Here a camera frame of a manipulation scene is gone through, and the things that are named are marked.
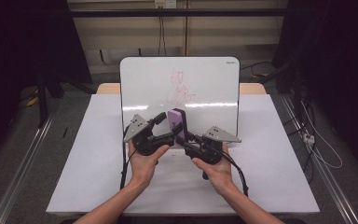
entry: human hand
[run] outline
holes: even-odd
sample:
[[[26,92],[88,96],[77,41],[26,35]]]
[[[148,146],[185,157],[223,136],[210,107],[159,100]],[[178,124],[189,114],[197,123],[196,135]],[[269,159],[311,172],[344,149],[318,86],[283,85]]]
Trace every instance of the human hand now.
[[[223,143],[223,151],[228,154],[227,143]],[[222,159],[215,165],[208,164],[199,158],[193,158],[192,161],[209,177],[212,186],[220,195],[225,189],[234,186],[231,176],[231,163]]]
[[[132,141],[129,141],[129,157],[132,169],[131,182],[141,185],[146,188],[153,178],[153,174],[156,168],[158,159],[169,149],[170,147],[164,145],[159,147],[155,153],[149,156],[143,156],[136,151]]]

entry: person's left arm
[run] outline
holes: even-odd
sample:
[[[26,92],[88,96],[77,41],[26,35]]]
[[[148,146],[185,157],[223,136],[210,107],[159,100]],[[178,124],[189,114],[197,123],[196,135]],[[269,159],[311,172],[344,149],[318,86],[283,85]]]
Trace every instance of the person's left arm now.
[[[83,223],[113,223],[124,212],[124,210],[141,195],[149,186],[153,177],[158,159],[168,150],[168,146],[160,147],[150,156],[142,156],[135,152],[132,141],[129,142],[129,156],[132,178],[129,184],[121,189],[112,198],[94,208],[85,216],[80,218],[75,224]]]

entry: red drawing on whiteboard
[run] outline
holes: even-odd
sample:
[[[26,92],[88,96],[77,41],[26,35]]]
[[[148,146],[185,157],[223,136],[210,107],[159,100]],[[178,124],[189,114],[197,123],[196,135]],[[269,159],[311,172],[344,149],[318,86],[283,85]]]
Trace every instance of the red drawing on whiteboard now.
[[[191,101],[195,94],[188,91],[186,77],[183,71],[176,71],[173,68],[171,73],[172,91],[167,96],[167,102],[177,108],[185,109],[186,104]]]

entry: person's right arm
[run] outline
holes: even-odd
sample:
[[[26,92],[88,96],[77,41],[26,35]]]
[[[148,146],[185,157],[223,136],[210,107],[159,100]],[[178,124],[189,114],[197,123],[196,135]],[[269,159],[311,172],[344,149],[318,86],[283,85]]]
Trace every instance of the person's right arm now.
[[[228,153],[226,143],[223,143],[223,150]],[[232,181],[231,163],[229,161],[222,159],[215,165],[205,163],[198,158],[194,158],[192,161],[207,174],[216,192],[226,200],[243,221],[248,224],[282,223],[252,202],[237,188]]]

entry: black horizontal bar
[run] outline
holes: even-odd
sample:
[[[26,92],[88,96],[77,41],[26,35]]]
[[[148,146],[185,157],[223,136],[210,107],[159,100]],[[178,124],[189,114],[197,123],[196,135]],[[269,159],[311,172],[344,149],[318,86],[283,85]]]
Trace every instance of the black horizontal bar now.
[[[246,8],[246,9],[81,9],[72,11],[26,11],[35,17],[277,17],[288,14],[309,15],[313,8]]]

